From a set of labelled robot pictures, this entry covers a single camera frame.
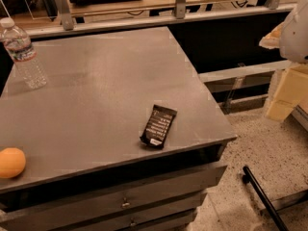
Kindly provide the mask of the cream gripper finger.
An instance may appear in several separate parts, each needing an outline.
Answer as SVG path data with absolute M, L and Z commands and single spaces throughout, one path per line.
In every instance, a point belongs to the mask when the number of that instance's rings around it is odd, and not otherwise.
M 308 95 L 308 64 L 291 64 L 270 84 L 265 117 L 282 122 Z
M 259 41 L 259 45 L 267 49 L 278 48 L 282 27 L 283 23 L 277 25 L 271 32 L 261 38 L 261 40 Z

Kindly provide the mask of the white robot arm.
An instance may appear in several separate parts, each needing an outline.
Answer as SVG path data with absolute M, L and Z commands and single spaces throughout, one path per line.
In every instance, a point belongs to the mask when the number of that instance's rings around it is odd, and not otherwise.
M 308 93 L 308 0 L 299 0 L 285 20 L 262 37 L 259 45 L 278 48 L 291 62 L 269 85 L 265 117 L 282 122 Z

